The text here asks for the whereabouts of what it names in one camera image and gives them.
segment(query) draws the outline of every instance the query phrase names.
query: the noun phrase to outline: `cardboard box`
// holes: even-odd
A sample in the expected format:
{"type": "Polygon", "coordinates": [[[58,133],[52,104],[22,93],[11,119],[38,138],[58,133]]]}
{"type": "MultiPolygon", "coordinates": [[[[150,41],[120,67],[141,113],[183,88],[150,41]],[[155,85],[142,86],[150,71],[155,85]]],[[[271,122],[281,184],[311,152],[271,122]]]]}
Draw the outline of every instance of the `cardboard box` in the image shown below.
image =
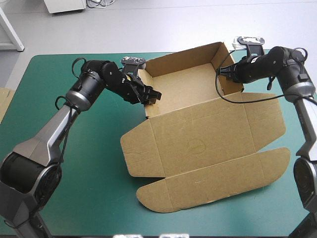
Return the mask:
{"type": "MultiPolygon", "coordinates": [[[[131,176],[164,178],[141,187],[139,201],[157,212],[174,212],[266,186],[285,172],[286,148],[258,153],[285,133],[277,100],[232,104],[215,91],[215,70],[226,57],[224,43],[166,55],[139,74],[162,92],[145,107],[148,119],[121,138],[131,176]]],[[[232,64],[229,57],[225,65],[232,64]]],[[[241,93],[242,84],[220,77],[233,101],[272,94],[241,93]]]]}
{"type": "Polygon", "coordinates": [[[8,88],[0,88],[0,123],[8,109],[15,91],[8,88]]]}

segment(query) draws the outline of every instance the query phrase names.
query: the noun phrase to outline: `white table leg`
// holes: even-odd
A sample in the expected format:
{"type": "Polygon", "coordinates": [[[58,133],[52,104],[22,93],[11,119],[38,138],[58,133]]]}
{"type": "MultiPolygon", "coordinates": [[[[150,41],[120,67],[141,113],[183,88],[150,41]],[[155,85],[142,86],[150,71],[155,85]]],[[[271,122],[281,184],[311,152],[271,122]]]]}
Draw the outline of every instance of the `white table leg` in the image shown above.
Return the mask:
{"type": "Polygon", "coordinates": [[[10,24],[8,18],[4,14],[2,8],[0,7],[0,25],[4,29],[4,31],[7,33],[9,39],[12,43],[0,42],[0,50],[18,50],[18,51],[24,51],[24,46],[22,42],[20,41],[18,35],[15,33],[12,25],[10,24]]]}

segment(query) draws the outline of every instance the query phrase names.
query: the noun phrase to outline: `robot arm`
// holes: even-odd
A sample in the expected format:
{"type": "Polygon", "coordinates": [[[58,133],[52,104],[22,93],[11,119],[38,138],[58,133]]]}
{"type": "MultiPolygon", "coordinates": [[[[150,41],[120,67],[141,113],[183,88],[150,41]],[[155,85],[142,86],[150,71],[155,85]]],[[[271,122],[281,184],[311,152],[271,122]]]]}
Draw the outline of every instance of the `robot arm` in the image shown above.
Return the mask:
{"type": "Polygon", "coordinates": [[[31,139],[16,145],[0,167],[0,214],[20,238],[51,238],[39,211],[61,180],[63,153],[71,125],[87,111],[104,89],[131,104],[154,104],[161,93],[143,84],[137,76],[145,60],[125,57],[120,71],[114,62],[86,61],[76,83],[67,92],[66,103],[31,139]]]}
{"type": "Polygon", "coordinates": [[[220,68],[218,73],[239,83],[269,78],[267,89],[276,77],[285,99],[294,104],[305,136],[305,143],[296,153],[294,177],[303,207],[310,213],[290,234],[290,238],[317,237],[317,104],[313,100],[315,86],[305,67],[307,58],[300,48],[274,47],[264,55],[262,38],[237,38],[248,52],[238,63],[220,68]]]}

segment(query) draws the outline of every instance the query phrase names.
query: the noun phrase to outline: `white wire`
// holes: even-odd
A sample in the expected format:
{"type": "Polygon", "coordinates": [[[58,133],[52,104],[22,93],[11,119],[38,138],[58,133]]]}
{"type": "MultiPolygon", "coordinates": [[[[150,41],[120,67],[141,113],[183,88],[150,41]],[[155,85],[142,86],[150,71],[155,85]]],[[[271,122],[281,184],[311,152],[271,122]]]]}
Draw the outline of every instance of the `white wire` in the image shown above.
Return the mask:
{"type": "Polygon", "coordinates": [[[101,0],[100,3],[98,3],[97,5],[92,5],[93,1],[92,0],[89,0],[89,1],[90,1],[89,7],[96,7],[101,9],[105,9],[107,6],[116,2],[116,0],[111,0],[110,2],[107,2],[106,0],[101,0]]]}

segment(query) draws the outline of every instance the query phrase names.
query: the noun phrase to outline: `table surface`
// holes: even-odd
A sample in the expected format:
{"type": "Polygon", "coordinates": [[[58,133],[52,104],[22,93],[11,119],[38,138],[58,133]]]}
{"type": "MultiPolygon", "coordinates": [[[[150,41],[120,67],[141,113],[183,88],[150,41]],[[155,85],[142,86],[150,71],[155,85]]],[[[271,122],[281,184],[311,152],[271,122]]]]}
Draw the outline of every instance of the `table surface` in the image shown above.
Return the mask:
{"type": "MultiPolygon", "coordinates": [[[[166,53],[41,55],[32,58],[0,124],[0,158],[34,134],[56,112],[55,98],[75,82],[71,65],[77,57],[111,60],[123,56],[151,59],[166,53]]],[[[239,60],[245,53],[235,52],[239,60]]],[[[265,92],[268,80],[245,85],[246,92],[265,92]]],[[[272,93],[281,90],[274,82],[272,93]]],[[[63,178],[41,212],[53,235],[189,233],[193,236],[285,236],[306,211],[293,179],[295,153],[304,137],[292,104],[280,99],[286,133],[263,150],[288,147],[291,162],[273,184],[210,204],[175,213],[148,210],[136,190],[157,179],[128,174],[120,137],[145,120],[142,105],[131,105],[105,90],[72,127],[64,156],[63,178]]],[[[0,223],[0,234],[13,234],[0,223]]]]}

